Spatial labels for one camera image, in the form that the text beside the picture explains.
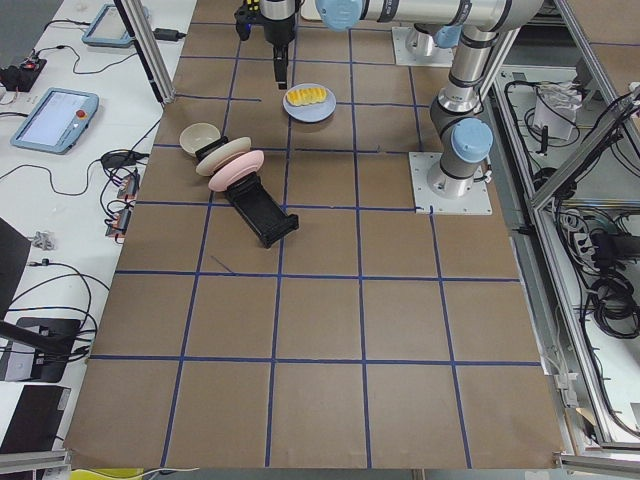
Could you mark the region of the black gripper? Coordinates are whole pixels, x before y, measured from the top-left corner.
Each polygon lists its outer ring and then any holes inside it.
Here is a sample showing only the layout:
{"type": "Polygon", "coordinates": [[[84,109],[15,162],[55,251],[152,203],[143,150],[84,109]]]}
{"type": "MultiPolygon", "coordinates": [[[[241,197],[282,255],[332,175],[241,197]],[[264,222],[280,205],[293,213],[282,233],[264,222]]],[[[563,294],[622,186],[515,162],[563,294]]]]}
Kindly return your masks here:
{"type": "Polygon", "coordinates": [[[280,90],[288,85],[288,53],[295,38],[295,16],[294,0],[244,1],[234,13],[241,41],[249,39],[252,26],[263,27],[265,40],[272,45],[274,79],[280,90]]]}

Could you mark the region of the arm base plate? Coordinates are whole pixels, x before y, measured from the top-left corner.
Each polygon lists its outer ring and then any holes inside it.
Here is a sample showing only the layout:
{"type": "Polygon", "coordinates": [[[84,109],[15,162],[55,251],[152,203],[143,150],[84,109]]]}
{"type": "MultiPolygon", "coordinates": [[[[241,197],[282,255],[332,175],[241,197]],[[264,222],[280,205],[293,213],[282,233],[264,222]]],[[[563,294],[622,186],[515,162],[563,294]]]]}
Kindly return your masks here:
{"type": "Polygon", "coordinates": [[[452,179],[440,168],[440,152],[410,152],[415,210],[419,214],[487,216],[493,213],[487,183],[477,166],[468,179],[452,179]]]}
{"type": "Polygon", "coordinates": [[[452,65],[453,49],[438,47],[431,35],[414,26],[393,27],[392,40],[396,65],[436,68],[452,65]]]}

